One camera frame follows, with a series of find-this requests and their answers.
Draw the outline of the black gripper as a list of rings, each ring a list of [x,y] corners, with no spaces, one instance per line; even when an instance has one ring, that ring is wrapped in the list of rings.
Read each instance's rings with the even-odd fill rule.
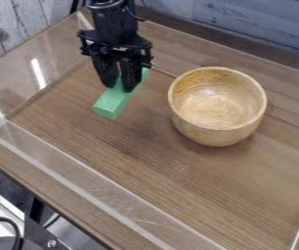
[[[113,88],[121,68],[122,89],[130,93],[142,81],[142,67],[152,67],[152,43],[138,33],[142,19],[134,4],[86,4],[93,30],[80,30],[81,53],[90,56],[100,81]]]

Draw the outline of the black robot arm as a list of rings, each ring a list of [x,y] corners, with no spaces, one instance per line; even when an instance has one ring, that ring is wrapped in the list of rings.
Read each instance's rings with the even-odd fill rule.
[[[80,30],[81,53],[89,56],[100,81],[113,88],[121,78],[130,93],[142,81],[144,68],[152,68],[152,43],[138,33],[134,0],[88,0],[93,29]]]

